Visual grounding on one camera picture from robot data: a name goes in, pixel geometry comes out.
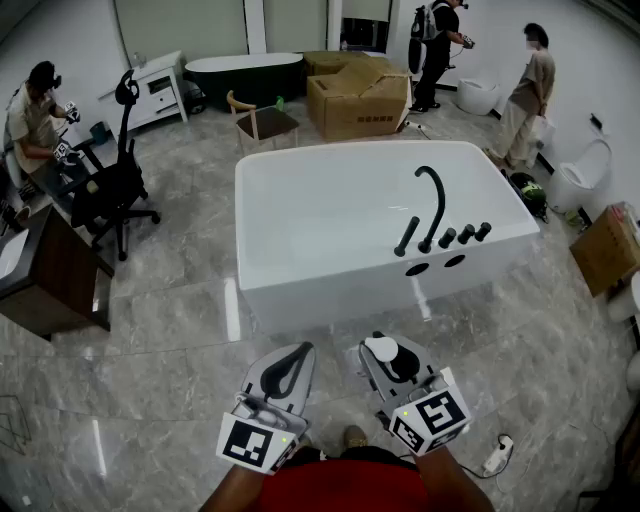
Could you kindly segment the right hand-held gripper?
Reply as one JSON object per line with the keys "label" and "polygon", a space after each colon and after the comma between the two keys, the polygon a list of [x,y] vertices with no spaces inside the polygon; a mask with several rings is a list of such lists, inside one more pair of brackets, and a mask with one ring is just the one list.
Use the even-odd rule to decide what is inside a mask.
{"label": "right hand-held gripper", "polygon": [[[424,346],[401,335],[397,342],[365,339],[359,345],[359,357],[373,388],[386,400],[378,413],[380,421],[413,455],[425,455],[446,445],[470,424],[472,415],[451,368],[431,376],[434,363]],[[396,396],[397,376],[391,368],[396,357],[402,381],[426,380],[400,396]]]}

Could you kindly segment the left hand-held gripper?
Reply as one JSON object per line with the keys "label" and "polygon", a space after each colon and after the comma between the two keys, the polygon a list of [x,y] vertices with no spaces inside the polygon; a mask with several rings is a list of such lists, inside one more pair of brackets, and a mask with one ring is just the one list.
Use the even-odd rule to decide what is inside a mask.
{"label": "left hand-held gripper", "polygon": [[[314,367],[311,342],[280,347],[256,361],[242,383],[244,393],[223,415],[216,455],[262,474],[278,472],[309,427],[294,414],[305,408]],[[286,411],[262,400],[280,400]]]}

